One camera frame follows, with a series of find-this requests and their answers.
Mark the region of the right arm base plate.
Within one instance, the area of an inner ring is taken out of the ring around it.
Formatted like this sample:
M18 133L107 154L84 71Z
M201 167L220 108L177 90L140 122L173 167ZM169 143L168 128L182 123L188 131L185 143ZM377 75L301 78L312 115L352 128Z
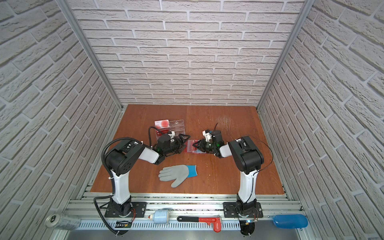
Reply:
M261 204L257 201L250 203L236 202L224 202L224 216L226 218L263 218L263 210Z

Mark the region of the clear acrylic card organizer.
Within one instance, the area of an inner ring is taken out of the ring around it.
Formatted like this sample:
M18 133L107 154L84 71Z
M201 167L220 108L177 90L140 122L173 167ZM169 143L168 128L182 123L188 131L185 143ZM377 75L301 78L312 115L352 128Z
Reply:
M169 128L159 129L162 131L162 133L166 134L170 131L175 131L176 136L178 136L179 134L186 134L184 120L175 120L175 121L169 120L169 122L170 122Z

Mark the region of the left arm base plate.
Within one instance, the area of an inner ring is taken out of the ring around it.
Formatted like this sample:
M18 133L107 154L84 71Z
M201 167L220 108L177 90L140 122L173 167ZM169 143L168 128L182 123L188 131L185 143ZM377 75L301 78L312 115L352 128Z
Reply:
M146 212L146 202L127 202L124 204L117 204L115 201L110 200L108 203L104 217L106 218L143 218Z

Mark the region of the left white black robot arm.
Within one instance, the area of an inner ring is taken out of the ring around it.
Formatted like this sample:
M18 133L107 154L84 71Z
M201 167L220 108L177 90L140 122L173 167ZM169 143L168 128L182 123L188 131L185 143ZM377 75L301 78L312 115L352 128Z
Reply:
M134 138L118 138L105 146L101 160L112 183L112 193L106 198L110 200L109 208L119 216L127 216L132 207L129 191L129 173L137 160L159 165L166 157L180 154L186 148L191 136L176 135L173 132L162 134L155 146L148 146Z

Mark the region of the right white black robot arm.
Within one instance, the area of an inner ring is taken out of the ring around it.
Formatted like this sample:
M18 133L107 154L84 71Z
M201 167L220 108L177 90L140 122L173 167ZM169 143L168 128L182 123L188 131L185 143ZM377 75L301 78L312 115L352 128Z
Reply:
M233 157L236 167L241 173L240 188L237 193L237 201L234 210L238 215L250 215L257 210L256 185L259 172L263 170L262 164L265 158L261 150L253 142L251 136L225 143L220 130L203 131L203 139L192 144L202 153L213 154L218 158Z

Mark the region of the red leather card holder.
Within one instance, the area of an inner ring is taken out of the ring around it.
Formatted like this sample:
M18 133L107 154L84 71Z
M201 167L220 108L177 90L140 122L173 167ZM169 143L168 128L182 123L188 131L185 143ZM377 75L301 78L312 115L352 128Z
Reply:
M186 142L186 148L184 150L185 153L188 154L206 154L206 152L203 152L199 150L198 148L194 147L193 144L199 142L199 140L188 140Z

